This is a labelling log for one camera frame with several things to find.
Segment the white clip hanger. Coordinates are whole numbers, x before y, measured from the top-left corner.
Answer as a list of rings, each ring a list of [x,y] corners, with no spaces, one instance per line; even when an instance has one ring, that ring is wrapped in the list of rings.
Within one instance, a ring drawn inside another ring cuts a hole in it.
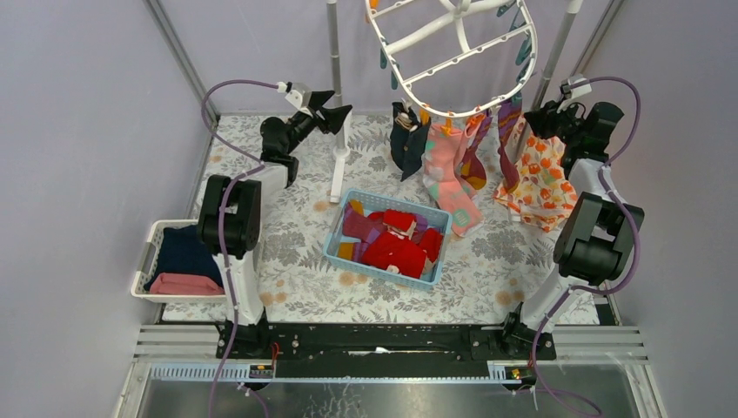
[[[366,1],[379,65],[394,91],[443,118],[465,118],[522,93],[539,39],[525,1]]]

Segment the red beige sock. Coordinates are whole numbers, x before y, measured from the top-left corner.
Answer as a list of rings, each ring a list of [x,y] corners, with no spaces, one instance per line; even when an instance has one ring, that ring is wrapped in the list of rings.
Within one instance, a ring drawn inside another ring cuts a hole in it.
[[[388,209],[383,212],[382,223],[388,232],[402,238],[411,238],[417,226],[413,213]]]

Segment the red santa sock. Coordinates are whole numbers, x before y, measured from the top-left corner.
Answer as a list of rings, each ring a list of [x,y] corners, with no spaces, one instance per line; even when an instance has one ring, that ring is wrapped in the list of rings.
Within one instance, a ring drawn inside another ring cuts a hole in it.
[[[444,235],[435,228],[426,229],[417,246],[426,254],[429,262],[434,263],[439,257],[439,252],[444,241]]]

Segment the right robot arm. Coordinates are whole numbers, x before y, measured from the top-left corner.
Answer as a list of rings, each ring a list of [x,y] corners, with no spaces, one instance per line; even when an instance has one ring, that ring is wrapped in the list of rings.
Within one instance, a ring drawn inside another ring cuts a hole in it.
[[[643,209],[626,203],[610,183],[606,149],[623,111],[598,102],[580,117],[579,107],[576,102],[549,101],[525,115],[537,137],[563,142],[561,165],[578,201],[555,243],[553,271],[506,317],[497,344],[513,359],[552,342],[556,322],[578,297],[620,278],[644,220]]]

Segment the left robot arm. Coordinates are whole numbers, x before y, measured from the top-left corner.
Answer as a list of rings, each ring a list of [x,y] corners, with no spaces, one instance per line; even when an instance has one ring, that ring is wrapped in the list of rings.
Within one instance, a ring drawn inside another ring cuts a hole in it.
[[[205,186],[197,234],[214,256],[223,259],[223,284],[229,313],[224,337],[236,341],[248,357],[270,346],[265,306],[258,295],[256,263],[264,217],[264,199],[296,180],[295,149],[314,131],[337,135],[352,107],[327,107],[335,91],[302,91],[294,85],[286,98],[296,112],[287,119],[269,117],[259,127],[258,169],[233,177],[212,175]]]

